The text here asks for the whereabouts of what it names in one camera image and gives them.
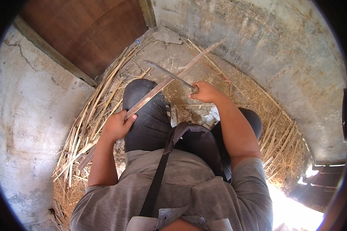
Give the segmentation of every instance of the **black pants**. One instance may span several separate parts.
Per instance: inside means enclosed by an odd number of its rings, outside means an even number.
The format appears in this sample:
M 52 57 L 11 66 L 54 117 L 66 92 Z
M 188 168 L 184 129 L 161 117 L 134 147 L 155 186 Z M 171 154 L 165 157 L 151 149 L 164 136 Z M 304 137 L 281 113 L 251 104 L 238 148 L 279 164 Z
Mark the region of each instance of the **black pants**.
M 156 82 L 146 79 L 132 81 L 127 85 L 124 92 L 123 109 L 129 110 L 155 86 L 157 86 Z M 168 133 L 171 130 L 166 105 L 165 97 L 162 92 L 159 92 L 136 113 L 138 118 L 125 136 L 125 151 L 154 151 L 165 148 Z M 259 139 L 262 132 L 262 123 L 259 116 L 249 109 L 239 108 L 239 110 L 248 120 L 257 139 Z M 222 162 L 227 168 L 230 168 L 230 156 L 223 143 L 221 122 L 218 122 L 211 129 L 211 132 L 215 137 Z M 176 144 L 175 148 L 185 151 L 180 142 Z

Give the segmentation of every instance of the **concrete wall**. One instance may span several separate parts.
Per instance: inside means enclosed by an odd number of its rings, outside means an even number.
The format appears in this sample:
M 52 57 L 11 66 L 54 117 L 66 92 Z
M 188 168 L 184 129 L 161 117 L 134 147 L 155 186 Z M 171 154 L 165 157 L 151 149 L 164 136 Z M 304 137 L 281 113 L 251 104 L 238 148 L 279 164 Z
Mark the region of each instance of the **concrete wall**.
M 307 0 L 152 0 L 157 24 L 208 46 L 254 76 L 296 118 L 316 160 L 346 157 L 342 56 Z
M 0 47 L 0 184 L 29 229 L 51 229 L 57 152 L 93 91 L 10 27 Z

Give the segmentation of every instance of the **straw pile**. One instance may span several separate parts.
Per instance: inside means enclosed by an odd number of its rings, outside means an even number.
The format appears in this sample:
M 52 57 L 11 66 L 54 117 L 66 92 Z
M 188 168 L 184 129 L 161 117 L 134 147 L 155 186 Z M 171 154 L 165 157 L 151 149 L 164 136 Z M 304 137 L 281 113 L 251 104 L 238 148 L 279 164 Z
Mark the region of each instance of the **straw pile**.
M 72 125 L 53 173 L 54 207 L 64 213 L 63 220 L 66 223 L 62 224 L 64 230 L 69 230 L 72 211 L 85 193 L 90 161 L 106 119 L 112 113 L 121 110 L 123 92 L 127 84 L 135 79 L 143 78 L 150 70 L 150 68 L 130 70 L 132 63 L 130 60 L 133 61 L 139 55 L 138 52 L 150 41 L 151 39 L 146 39 L 139 45 L 125 48 L 107 71 L 105 78 L 95 89 Z M 114 147 L 119 175 L 125 167 L 124 159 L 123 161 L 118 159 L 119 157 L 124 158 L 123 149 L 124 141 L 120 140 Z M 56 211 L 56 215 L 62 217 L 60 211 Z
M 186 44 L 196 55 L 203 51 L 189 39 Z M 288 116 L 281 104 L 243 71 L 231 64 L 232 69 L 225 71 L 218 56 L 210 53 L 201 60 L 214 75 L 206 77 L 218 89 L 229 96 L 236 105 L 251 109 L 261 118 L 262 136 L 259 139 L 266 179 L 277 188 L 289 187 L 307 163 L 308 146 L 296 122 Z

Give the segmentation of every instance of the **right hand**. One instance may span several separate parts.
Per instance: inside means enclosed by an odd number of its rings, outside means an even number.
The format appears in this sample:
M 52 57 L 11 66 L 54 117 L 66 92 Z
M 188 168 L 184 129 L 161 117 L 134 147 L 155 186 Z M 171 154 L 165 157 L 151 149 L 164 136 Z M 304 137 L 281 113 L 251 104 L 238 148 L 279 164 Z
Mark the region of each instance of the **right hand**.
M 218 90 L 208 82 L 200 81 L 193 83 L 193 85 L 199 87 L 199 92 L 197 94 L 190 94 L 190 99 L 198 99 L 203 103 L 214 103 L 214 101 L 219 98 L 219 96 L 223 95 L 220 90 Z

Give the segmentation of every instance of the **person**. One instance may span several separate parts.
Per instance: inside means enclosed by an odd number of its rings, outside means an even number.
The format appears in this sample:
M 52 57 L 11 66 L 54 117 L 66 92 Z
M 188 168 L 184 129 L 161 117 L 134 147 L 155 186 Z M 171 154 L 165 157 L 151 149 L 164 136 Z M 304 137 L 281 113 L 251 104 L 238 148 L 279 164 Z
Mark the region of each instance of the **person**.
M 132 81 L 124 92 L 123 111 L 107 119 L 71 230 L 272 230 L 257 114 L 236 107 L 202 81 L 194 83 L 199 93 L 189 98 L 216 105 L 220 122 L 210 132 L 190 122 L 183 130 L 180 124 L 171 128 L 161 92 L 124 122 L 126 111 L 156 85 Z M 113 146 L 123 137 L 126 169 L 118 179 Z

